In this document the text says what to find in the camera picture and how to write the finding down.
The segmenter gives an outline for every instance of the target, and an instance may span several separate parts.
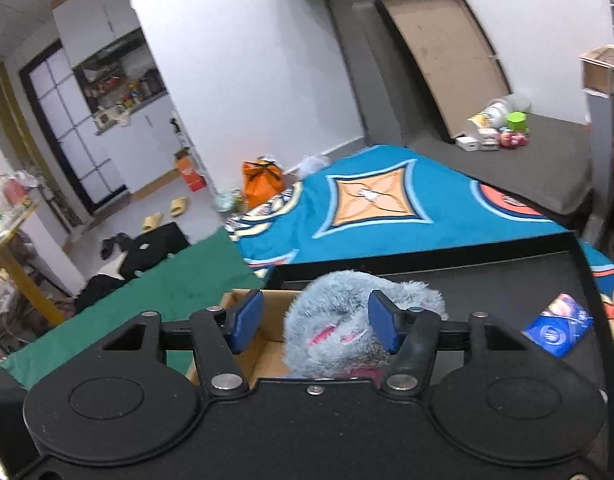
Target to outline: dark door frame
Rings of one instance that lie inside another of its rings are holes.
[[[47,120],[42,107],[40,106],[40,100],[38,95],[36,94],[36,90],[34,89],[34,85],[31,82],[31,72],[44,63],[50,56],[58,52],[62,49],[62,43],[60,40],[55,43],[50,44],[46,49],[44,49],[40,54],[34,57],[28,64],[23,66],[20,70],[20,81],[22,82],[24,93],[26,94],[27,99],[29,100],[29,104],[31,105],[31,109],[38,120],[38,124],[40,124],[40,129],[42,130],[42,134],[44,135],[45,140],[49,144],[49,147],[52,149],[53,156],[58,160],[58,164],[62,169],[63,173],[67,177],[69,184],[73,188],[74,192],[85,206],[87,211],[91,214],[96,209],[102,207],[104,204],[114,199],[116,196],[120,195],[120,193],[126,191],[126,186],[122,186],[116,191],[112,192],[110,195],[106,196],[103,200],[98,203],[93,203],[91,198],[89,197],[87,191],[80,183],[80,180],[76,176],[76,173],[73,171],[71,164],[67,160],[62,148],[60,147],[60,143],[58,142],[58,138],[54,134],[52,127]]]

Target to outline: cardboard box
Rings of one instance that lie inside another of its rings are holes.
[[[226,292],[220,306],[232,308],[249,292],[248,289],[236,288]],[[249,348],[236,356],[236,361],[242,369],[250,386],[256,384],[260,377],[282,377],[289,374],[284,358],[284,314],[290,304],[300,294],[299,290],[262,290],[264,296],[263,320],[251,341]],[[187,378],[198,385],[196,364],[191,363],[186,374]]]

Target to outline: sandal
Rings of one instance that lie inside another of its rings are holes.
[[[142,223],[142,232],[148,233],[149,231],[153,231],[160,225],[160,222],[162,222],[161,212],[158,212],[155,215],[147,216],[145,221]]]
[[[171,216],[171,218],[180,216],[186,211],[188,204],[189,199],[186,196],[181,196],[180,198],[172,200],[171,208],[169,209],[169,216]]]

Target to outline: blue package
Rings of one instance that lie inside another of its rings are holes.
[[[574,298],[560,294],[522,333],[547,352],[562,357],[593,323]]]

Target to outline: wooden board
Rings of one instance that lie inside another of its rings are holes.
[[[458,137],[467,119],[492,99],[511,93],[502,67],[465,0],[380,3],[420,69],[450,139]]]

